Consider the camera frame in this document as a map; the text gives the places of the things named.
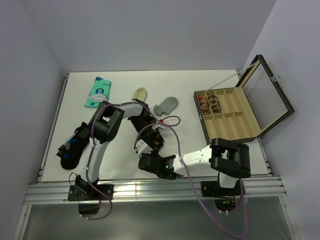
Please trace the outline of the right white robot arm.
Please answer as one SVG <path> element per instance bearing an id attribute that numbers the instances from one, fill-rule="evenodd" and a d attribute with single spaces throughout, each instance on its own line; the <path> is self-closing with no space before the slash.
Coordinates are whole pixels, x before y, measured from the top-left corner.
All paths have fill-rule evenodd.
<path id="1" fill-rule="evenodd" d="M 135 146 L 138 168 L 164 180 L 187 177 L 189 173 L 211 168 L 218 172 L 217 191 L 229 194 L 238 179 L 251 177 L 250 149 L 247 144 L 214 138 L 198 151 L 161 157 L 143 140 Z"/>

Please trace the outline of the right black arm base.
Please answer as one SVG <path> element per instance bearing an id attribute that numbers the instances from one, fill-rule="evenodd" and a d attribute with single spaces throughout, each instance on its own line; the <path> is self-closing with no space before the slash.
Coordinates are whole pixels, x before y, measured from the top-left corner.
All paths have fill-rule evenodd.
<path id="1" fill-rule="evenodd" d="M 241 195 L 240 181 L 237 180 L 233 188 L 222 188 L 217 180 L 201 181 L 203 198 L 214 198 L 216 208 L 222 212 L 232 211 L 237 206 L 236 196 Z"/>

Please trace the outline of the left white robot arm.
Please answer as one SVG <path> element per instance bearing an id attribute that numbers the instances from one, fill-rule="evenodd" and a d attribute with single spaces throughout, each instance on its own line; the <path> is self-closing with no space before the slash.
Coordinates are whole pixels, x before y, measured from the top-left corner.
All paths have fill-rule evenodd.
<path id="1" fill-rule="evenodd" d="M 151 152 L 158 153 L 164 145 L 164 139 L 159 130 L 148 127 L 149 124 L 157 123 L 158 120 L 150 111 L 148 104 L 133 99 L 122 104 L 111 104 L 102 101 L 96 112 L 89 121 L 89 147 L 91 148 L 88 162 L 84 169 L 83 183 L 79 194 L 86 200 L 96 197 L 98 188 L 95 183 L 99 179 L 100 166 L 107 146 L 114 140 L 120 129 L 123 119 L 128 119 Z"/>

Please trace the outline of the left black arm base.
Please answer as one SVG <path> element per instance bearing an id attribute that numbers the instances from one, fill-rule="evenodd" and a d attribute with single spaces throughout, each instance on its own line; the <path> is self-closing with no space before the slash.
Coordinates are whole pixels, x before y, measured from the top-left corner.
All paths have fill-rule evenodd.
<path id="1" fill-rule="evenodd" d="M 113 184 L 98 184 L 98 181 L 92 183 L 96 188 L 86 182 L 79 174 L 72 172 L 75 175 L 74 183 L 69 180 L 68 202 L 78 202 L 78 212 L 80 215 L 90 217 L 96 215 L 102 205 L 102 201 L 108 201 L 112 207 L 112 199 L 114 193 Z"/>

